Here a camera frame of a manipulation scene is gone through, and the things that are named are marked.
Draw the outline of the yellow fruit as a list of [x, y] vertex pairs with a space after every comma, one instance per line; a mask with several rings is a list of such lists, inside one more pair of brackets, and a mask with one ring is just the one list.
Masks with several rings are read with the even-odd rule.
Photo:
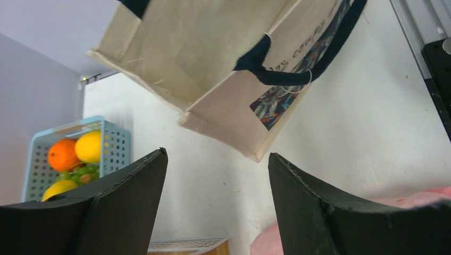
[[78, 187], [77, 183], [72, 180], [61, 180], [52, 184], [43, 194], [41, 202], [48, 200], [49, 198], [76, 189]]

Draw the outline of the beige canvas tote bag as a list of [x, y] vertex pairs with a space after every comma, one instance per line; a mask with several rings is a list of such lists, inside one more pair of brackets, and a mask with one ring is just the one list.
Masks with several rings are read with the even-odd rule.
[[259, 162], [366, 1], [120, 1], [87, 54]]

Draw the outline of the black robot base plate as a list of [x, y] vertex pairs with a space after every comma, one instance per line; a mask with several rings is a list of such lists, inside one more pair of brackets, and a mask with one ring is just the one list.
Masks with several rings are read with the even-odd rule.
[[425, 79], [426, 86], [450, 136], [450, 38], [426, 44], [422, 57], [431, 76]]

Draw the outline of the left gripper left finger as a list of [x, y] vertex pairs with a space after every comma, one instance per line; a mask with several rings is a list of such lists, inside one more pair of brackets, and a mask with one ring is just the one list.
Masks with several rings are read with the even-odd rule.
[[1, 254], [146, 254], [167, 167], [160, 148], [47, 201], [1, 206]]

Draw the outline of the pink plastic grocery bag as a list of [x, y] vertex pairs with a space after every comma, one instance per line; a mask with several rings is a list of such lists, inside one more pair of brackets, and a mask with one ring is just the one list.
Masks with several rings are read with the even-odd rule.
[[[373, 201], [399, 208], [413, 208], [427, 205], [440, 199], [450, 199], [450, 187], [424, 190], [407, 197], [377, 199]], [[283, 254], [277, 223], [272, 224], [255, 238], [250, 246], [250, 254]]]

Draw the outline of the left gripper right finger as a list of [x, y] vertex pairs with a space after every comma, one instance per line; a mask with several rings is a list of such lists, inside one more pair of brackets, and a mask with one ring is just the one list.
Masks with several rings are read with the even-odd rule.
[[450, 200], [409, 209], [349, 194], [272, 153], [269, 178], [285, 254], [450, 254]]

